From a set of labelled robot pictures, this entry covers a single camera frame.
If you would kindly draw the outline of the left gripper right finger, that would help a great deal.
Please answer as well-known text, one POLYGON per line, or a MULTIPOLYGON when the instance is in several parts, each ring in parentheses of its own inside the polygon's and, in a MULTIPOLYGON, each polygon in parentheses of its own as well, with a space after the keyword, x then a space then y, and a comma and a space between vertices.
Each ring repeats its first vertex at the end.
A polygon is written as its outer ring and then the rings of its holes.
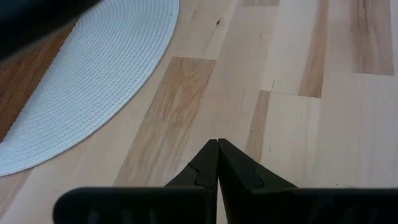
POLYGON ((299 188, 219 139, 228 224, 398 224, 398 189, 299 188))

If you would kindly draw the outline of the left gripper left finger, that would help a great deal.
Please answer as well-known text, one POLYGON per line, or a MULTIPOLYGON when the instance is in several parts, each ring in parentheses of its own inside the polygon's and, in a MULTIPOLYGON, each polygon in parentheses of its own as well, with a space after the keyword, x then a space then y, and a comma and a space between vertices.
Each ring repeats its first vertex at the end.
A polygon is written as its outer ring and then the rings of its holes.
POLYGON ((54 224, 215 224, 219 145, 210 139, 163 187, 81 187, 63 194, 54 224))

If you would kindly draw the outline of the white round woven placemat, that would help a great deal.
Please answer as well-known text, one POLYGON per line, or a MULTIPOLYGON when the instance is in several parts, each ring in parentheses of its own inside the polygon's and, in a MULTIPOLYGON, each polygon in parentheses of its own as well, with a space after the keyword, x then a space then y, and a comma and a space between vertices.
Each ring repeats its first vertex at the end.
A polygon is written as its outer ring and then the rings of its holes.
POLYGON ((173 35, 179 0, 102 0, 78 20, 0 142, 0 177, 41 164, 111 119, 173 35))

